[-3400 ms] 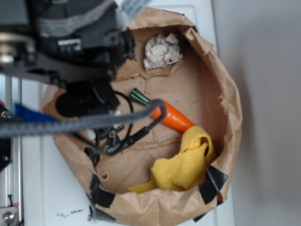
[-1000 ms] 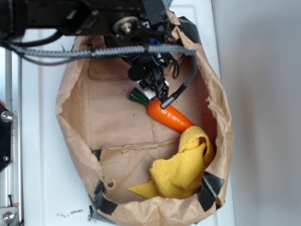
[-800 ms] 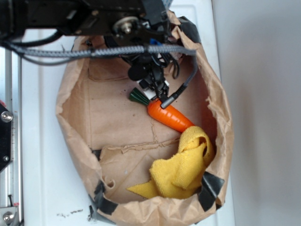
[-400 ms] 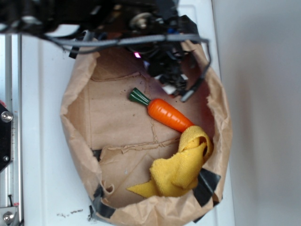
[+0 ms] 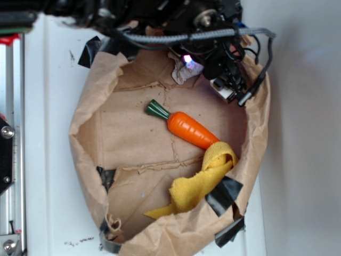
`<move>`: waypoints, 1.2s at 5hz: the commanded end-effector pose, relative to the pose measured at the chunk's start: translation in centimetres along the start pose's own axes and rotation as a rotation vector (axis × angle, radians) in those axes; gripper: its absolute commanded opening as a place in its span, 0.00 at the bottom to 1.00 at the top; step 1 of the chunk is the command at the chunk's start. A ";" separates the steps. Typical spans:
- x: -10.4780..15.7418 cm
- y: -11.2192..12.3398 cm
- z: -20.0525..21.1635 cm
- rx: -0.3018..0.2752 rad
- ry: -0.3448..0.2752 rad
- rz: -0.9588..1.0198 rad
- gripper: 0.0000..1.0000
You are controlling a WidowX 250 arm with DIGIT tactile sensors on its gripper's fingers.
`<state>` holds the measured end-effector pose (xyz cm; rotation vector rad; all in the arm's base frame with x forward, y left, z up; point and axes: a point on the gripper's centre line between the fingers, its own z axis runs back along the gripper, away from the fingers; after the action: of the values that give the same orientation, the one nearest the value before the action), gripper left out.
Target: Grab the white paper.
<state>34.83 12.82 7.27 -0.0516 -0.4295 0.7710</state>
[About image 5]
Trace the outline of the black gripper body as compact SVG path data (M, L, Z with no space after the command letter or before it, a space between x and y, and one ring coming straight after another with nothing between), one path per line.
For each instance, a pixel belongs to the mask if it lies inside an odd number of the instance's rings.
M207 80L220 77L226 80L232 88L246 87L238 64L245 57L244 48L240 45L223 42L203 47L201 52L192 46L179 45L175 47L175 54L189 54L195 62L203 65L202 74Z

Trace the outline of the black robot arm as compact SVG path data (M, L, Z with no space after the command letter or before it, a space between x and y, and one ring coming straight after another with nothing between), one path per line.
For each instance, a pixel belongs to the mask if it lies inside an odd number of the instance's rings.
M39 14L70 27L111 37L121 50L170 47L203 65L204 76L226 100L250 97L237 63L241 46L239 1L1 1L1 43L11 45L33 28Z

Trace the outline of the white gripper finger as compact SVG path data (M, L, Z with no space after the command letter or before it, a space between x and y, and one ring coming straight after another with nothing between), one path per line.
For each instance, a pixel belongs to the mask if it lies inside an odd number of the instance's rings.
M210 86L215 93L227 103L232 102L236 98L237 94L235 90L226 80L220 77L210 80Z

